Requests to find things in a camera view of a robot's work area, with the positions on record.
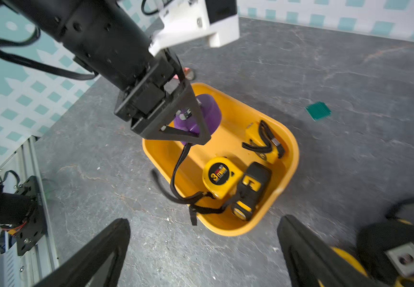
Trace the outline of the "yellow 3m tape measure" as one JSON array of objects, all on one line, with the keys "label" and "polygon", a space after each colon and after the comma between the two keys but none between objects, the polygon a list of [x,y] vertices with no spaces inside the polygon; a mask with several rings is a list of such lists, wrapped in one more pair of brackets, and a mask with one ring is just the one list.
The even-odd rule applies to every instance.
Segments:
[{"label": "yellow 3m tape measure", "polygon": [[215,199],[223,199],[237,186],[244,172],[226,157],[210,159],[202,172],[202,180]]}]

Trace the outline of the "purple tape measure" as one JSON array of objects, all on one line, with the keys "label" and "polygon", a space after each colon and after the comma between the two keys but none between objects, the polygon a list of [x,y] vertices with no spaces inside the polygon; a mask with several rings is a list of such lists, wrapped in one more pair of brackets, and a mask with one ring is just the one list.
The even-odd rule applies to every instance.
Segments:
[{"label": "purple tape measure", "polygon": [[222,113],[214,97],[204,93],[192,97],[184,106],[171,107],[168,118],[173,120],[167,131],[170,141],[205,145],[220,126]]}]

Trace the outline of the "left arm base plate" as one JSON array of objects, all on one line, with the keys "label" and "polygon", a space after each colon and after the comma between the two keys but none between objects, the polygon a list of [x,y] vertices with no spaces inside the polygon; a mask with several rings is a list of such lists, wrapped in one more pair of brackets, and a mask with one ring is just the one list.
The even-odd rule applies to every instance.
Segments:
[{"label": "left arm base plate", "polygon": [[47,221],[37,177],[29,177],[14,194],[2,194],[1,229],[10,233],[18,256],[25,255],[47,233]]}]

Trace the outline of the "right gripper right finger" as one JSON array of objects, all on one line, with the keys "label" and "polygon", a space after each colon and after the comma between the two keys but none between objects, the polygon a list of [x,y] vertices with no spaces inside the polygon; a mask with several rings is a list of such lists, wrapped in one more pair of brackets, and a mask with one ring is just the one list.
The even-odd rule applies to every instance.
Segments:
[{"label": "right gripper right finger", "polygon": [[277,235],[293,287],[385,286],[371,277],[358,246],[347,261],[293,215],[281,218]]}]

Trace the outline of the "yellow storage box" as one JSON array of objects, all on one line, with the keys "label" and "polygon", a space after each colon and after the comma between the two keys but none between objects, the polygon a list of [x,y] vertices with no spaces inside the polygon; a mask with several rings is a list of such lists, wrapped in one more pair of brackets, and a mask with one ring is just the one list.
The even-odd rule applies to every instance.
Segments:
[{"label": "yellow storage box", "polygon": [[[245,171],[253,162],[272,171],[270,183],[249,222],[240,220],[231,210],[222,214],[197,215],[198,220],[212,232],[221,236],[240,236],[251,231],[264,217],[275,200],[284,192],[292,179],[300,159],[299,146],[290,130],[277,120],[203,83],[192,85],[195,95],[210,94],[218,103],[222,113],[219,128],[205,145],[195,145],[177,171],[175,186],[183,197],[198,191],[206,191],[202,170],[216,158],[230,160],[238,169]],[[277,140],[282,143],[284,155],[274,164],[260,159],[256,153],[242,147],[246,140],[246,128],[253,122],[266,122]]]}]

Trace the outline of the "small yellow tape measure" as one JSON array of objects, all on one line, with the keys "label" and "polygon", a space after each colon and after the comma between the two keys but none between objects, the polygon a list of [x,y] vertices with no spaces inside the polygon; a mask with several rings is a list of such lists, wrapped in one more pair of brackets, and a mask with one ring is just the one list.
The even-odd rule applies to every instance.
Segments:
[{"label": "small yellow tape measure", "polygon": [[261,120],[251,123],[245,130],[242,148],[254,152],[261,160],[274,164],[285,155],[285,149],[269,125]]}]

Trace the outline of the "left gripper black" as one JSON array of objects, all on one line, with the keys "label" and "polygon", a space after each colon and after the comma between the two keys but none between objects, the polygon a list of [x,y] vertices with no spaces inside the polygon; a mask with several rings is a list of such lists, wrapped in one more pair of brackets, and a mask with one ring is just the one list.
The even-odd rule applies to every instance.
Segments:
[{"label": "left gripper black", "polygon": [[[165,85],[173,78],[182,81],[169,95]],[[158,52],[135,84],[120,92],[114,114],[147,140],[205,145],[212,135],[212,96],[195,95],[171,50]]]}]

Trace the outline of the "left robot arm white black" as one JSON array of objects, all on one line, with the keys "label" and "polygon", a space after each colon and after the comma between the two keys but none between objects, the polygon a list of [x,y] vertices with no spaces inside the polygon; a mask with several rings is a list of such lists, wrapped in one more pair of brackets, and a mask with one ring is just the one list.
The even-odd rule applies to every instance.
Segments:
[{"label": "left robot arm white black", "polygon": [[[0,59],[72,80],[102,76],[120,93],[114,113],[144,139],[203,145],[211,139],[190,81],[169,49],[152,55],[150,39],[116,1],[0,1],[34,24],[32,36],[0,39]],[[35,43],[42,32],[61,43],[80,74],[6,53]]]}]

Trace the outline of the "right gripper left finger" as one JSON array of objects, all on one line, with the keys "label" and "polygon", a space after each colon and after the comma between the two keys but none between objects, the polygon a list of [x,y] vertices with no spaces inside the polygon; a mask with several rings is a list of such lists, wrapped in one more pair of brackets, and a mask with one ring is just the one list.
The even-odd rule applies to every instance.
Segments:
[{"label": "right gripper left finger", "polygon": [[114,220],[38,287],[116,287],[129,246],[131,229],[124,218]]}]

